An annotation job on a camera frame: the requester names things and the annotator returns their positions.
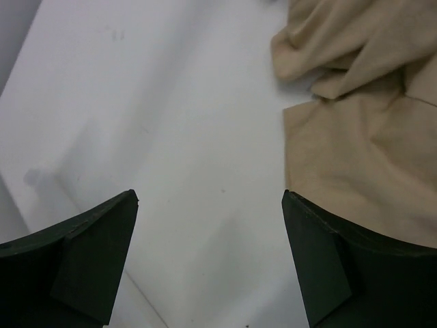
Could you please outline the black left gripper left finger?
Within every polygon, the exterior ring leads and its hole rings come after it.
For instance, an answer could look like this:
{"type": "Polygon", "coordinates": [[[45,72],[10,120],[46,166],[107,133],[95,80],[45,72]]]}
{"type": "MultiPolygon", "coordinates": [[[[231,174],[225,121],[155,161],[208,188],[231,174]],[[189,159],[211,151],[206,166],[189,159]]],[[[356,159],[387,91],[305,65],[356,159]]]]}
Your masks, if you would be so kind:
{"type": "Polygon", "coordinates": [[[1,244],[1,326],[109,325],[138,207],[131,189],[1,244]]]}

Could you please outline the beige t shirt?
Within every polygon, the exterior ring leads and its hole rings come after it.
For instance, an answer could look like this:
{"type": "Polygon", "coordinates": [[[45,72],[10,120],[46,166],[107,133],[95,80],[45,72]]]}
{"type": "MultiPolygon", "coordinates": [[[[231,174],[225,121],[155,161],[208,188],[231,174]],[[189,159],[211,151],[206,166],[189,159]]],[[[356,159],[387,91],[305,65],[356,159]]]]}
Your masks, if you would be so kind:
{"type": "Polygon", "coordinates": [[[286,109],[287,186],[335,215],[436,246],[436,2],[292,1],[274,73],[316,69],[286,109]]]}

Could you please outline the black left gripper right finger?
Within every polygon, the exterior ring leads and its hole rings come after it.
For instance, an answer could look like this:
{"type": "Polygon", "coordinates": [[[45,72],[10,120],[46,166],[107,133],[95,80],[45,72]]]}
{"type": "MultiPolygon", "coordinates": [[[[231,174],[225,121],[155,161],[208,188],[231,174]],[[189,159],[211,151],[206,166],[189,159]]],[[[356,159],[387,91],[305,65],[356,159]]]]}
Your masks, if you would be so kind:
{"type": "Polygon", "coordinates": [[[435,327],[436,250],[378,234],[286,191],[282,208],[311,327],[435,327]]]}

